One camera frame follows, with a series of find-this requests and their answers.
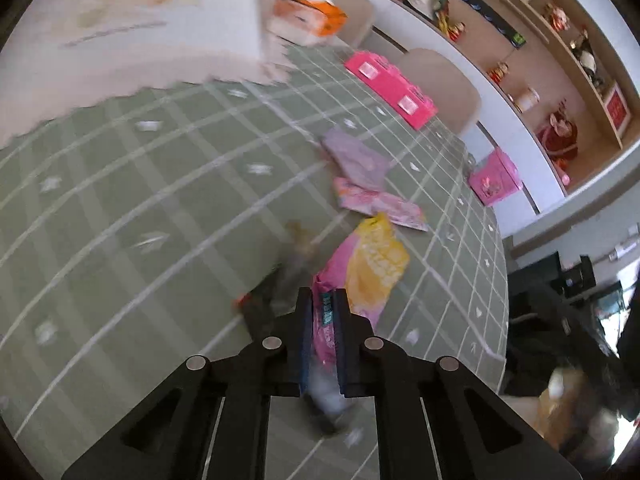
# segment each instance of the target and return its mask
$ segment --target figurine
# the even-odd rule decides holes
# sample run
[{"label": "figurine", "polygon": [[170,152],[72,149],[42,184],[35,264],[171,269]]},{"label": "figurine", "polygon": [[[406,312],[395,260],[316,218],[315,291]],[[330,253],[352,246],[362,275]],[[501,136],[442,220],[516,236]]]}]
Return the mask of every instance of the figurine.
[{"label": "figurine", "polygon": [[548,123],[537,134],[538,140],[551,161],[558,161],[560,169],[578,155],[578,127],[566,112],[566,101],[562,100],[558,110],[549,115]]},{"label": "figurine", "polygon": [[506,76],[508,73],[509,65],[501,61],[493,70],[489,70],[488,75],[494,83],[499,85],[500,82],[504,79],[504,76]]},{"label": "figurine", "polygon": [[455,42],[465,31],[465,24],[462,22],[454,23],[453,25],[449,25],[449,38],[451,41]]},{"label": "figurine", "polygon": [[560,7],[554,4],[546,4],[545,18],[556,32],[569,30],[569,18]]},{"label": "figurine", "polygon": [[602,86],[604,82],[597,75],[597,65],[596,58],[593,54],[593,49],[591,48],[591,42],[589,41],[589,33],[587,32],[587,28],[583,27],[580,33],[580,36],[577,40],[569,43],[569,48],[571,49],[572,54],[574,54],[575,59],[578,60],[580,66],[584,70],[584,73],[593,83],[594,88],[598,88],[598,86]]}]

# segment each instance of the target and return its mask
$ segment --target table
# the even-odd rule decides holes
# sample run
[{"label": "table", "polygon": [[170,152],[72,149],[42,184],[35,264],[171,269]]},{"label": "table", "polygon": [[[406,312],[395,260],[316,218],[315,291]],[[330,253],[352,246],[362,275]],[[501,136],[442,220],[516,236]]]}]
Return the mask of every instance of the table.
[{"label": "table", "polygon": [[[287,221],[314,233],[320,269],[362,220],[338,208],[316,146],[335,124],[393,159],[388,190],[432,227],[398,229],[411,261],[377,333],[497,387],[504,362],[478,335],[504,355],[506,269],[494,213],[466,184],[473,160],[437,118],[408,126],[349,55],[292,46],[287,85],[143,89],[0,151],[2,418],[46,480],[188,356],[249,342],[233,302],[270,271]],[[299,400],[273,399],[269,428],[268,479],[377,477],[372,402],[323,440]]]}]

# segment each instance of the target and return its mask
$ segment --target red decoration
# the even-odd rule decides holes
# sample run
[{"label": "red decoration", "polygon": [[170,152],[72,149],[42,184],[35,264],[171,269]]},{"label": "red decoration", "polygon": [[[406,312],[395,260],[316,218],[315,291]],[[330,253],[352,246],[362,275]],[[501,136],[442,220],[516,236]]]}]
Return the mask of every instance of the red decoration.
[{"label": "red decoration", "polygon": [[564,10],[554,4],[546,4],[545,6],[546,20],[554,28],[556,32],[569,30],[569,19]]},{"label": "red decoration", "polygon": [[489,72],[487,72],[487,74],[492,79],[492,81],[497,85],[500,84],[500,82],[504,79],[504,76],[506,76],[508,73],[509,73],[509,65],[507,65],[503,61],[499,62],[494,69],[489,70]]},{"label": "red decoration", "polygon": [[613,121],[613,125],[616,127],[616,130],[619,130],[628,115],[619,90],[616,89],[611,95],[611,98],[607,103],[607,111],[611,116],[611,120]]},{"label": "red decoration", "polygon": [[558,110],[549,115],[548,123],[537,137],[551,161],[562,160],[559,163],[562,170],[566,169],[569,160],[578,155],[578,127],[568,119],[564,100]]}]

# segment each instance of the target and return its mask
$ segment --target black sign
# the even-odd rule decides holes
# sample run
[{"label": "black sign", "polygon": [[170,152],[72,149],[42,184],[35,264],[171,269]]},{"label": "black sign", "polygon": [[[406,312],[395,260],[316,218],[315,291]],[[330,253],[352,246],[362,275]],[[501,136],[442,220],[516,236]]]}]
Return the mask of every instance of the black sign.
[{"label": "black sign", "polygon": [[523,35],[516,31],[509,23],[507,23],[503,17],[501,17],[495,10],[488,6],[482,0],[462,0],[468,4],[473,10],[477,10],[482,16],[491,23],[495,29],[500,32],[515,48],[520,48],[527,41]]}]

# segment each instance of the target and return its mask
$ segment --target tissue box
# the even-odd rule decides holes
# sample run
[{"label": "tissue box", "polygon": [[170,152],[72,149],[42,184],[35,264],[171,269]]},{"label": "tissue box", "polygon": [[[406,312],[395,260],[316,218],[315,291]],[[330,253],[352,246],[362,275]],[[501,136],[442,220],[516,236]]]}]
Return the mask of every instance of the tissue box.
[{"label": "tissue box", "polygon": [[344,66],[380,95],[416,130],[423,127],[438,111],[433,101],[405,78],[398,67],[378,54],[357,52]]},{"label": "tissue box", "polygon": [[269,32],[301,46],[325,43],[344,25],[347,16],[327,2],[277,0]]}]

